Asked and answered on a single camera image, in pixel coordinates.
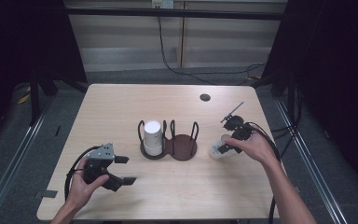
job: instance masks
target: hand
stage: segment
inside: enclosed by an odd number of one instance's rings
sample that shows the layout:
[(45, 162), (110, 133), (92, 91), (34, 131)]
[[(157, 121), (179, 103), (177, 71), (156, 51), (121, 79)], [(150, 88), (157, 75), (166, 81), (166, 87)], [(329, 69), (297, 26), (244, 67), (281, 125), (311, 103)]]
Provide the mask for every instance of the hand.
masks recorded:
[(225, 143), (242, 149), (250, 158), (262, 164), (268, 162), (271, 158), (276, 160), (269, 142), (256, 131), (253, 131), (252, 136), (245, 141), (228, 138)]
[(82, 170), (86, 162), (87, 159), (83, 158), (78, 164), (78, 171), (74, 172), (71, 188), (65, 202), (71, 204), (76, 210), (80, 210), (80, 208), (86, 205), (94, 190), (102, 186), (109, 179), (108, 175), (101, 175), (91, 184), (87, 184), (83, 180), (84, 171)]

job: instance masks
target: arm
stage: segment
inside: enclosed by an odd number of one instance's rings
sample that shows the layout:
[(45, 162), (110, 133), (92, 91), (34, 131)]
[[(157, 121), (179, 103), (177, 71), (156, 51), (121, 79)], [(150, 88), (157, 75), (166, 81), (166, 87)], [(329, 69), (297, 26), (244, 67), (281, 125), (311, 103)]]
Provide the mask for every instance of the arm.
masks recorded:
[(241, 148), (249, 157), (263, 165), (282, 223), (316, 223), (262, 135), (254, 132), (246, 141), (228, 138), (226, 144)]
[(94, 190), (109, 179), (108, 175), (101, 175), (91, 184), (86, 184), (83, 180), (84, 171), (80, 170), (85, 164), (86, 158), (83, 158), (77, 166), (79, 171), (76, 171), (72, 177), (68, 199), (51, 221), (52, 224), (70, 223), (75, 214), (89, 201)]

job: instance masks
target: white cup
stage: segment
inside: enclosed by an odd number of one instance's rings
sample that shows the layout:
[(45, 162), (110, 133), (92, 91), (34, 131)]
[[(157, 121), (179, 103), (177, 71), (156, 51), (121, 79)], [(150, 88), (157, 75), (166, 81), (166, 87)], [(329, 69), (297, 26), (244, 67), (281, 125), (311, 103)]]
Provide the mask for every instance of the white cup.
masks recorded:
[(227, 156), (232, 156), (232, 155), (238, 155), (238, 152), (235, 149), (231, 149), (225, 153), (221, 153), (218, 149), (225, 144), (225, 139), (230, 138), (230, 135), (228, 134), (223, 134), (219, 140), (217, 140), (210, 148), (209, 150), (209, 154), (211, 155), (212, 158), (214, 159), (220, 159), (223, 157), (227, 157)]
[(149, 120), (145, 124), (145, 151), (150, 156), (162, 153), (162, 131), (161, 124), (157, 120)]

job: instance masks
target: gray floor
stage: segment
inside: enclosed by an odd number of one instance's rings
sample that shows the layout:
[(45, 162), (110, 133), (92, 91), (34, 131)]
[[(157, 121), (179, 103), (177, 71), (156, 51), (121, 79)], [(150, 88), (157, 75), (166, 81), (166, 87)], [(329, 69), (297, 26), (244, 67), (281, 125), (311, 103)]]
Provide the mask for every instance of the gray floor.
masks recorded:
[[(186, 69), (187, 72), (227, 70), (238, 71), (244, 68), (221, 69)], [(250, 75), (261, 74), (262, 68)], [(247, 74), (237, 75), (197, 75), (218, 85), (237, 85), (244, 81)], [(155, 83), (155, 84), (188, 84), (209, 85), (192, 76), (176, 75), (167, 69), (100, 72), (88, 74), (91, 83)], [(58, 94), (53, 97), (52, 105), (45, 120), (31, 144), (28, 153), (14, 177), (5, 199), (0, 204), (0, 223), (45, 223), (36, 217), (37, 208), (41, 202), (35, 198), (35, 193), (46, 189), (54, 167), (60, 157), (63, 145), (76, 118), (76, 113), (84, 98), (84, 94), (63, 83), (57, 83)], [(282, 115), (276, 105), (276, 98), (269, 92), (270, 86), (256, 90), (260, 103), (265, 112), (271, 130), (284, 127)], [(6, 171), (7, 165), (15, 156), (23, 136), (28, 131), (31, 106), (30, 101), (17, 105), (25, 89), (13, 92), (11, 107), (0, 124), (0, 178)], [(42, 104), (48, 102), (48, 97), (41, 94)], [(319, 166), (325, 181), (339, 203), (348, 223), (358, 223), (358, 175), (342, 158), (339, 148), (334, 142), (324, 136), (324, 129), (308, 109), (303, 108), (303, 116), (299, 127), (312, 158)], [(276, 140), (279, 149), (283, 149), (290, 135)], [(290, 179), (300, 189), (300, 195), (319, 223), (334, 223), (327, 211), (320, 193), (315, 187), (310, 174), (299, 156), (296, 145), (291, 144), (283, 158)], [(76, 223), (98, 223), (92, 221), (76, 221)], [(229, 223), (228, 221), (183, 221), (183, 223)], [(266, 219), (242, 220), (241, 223), (267, 223)]]

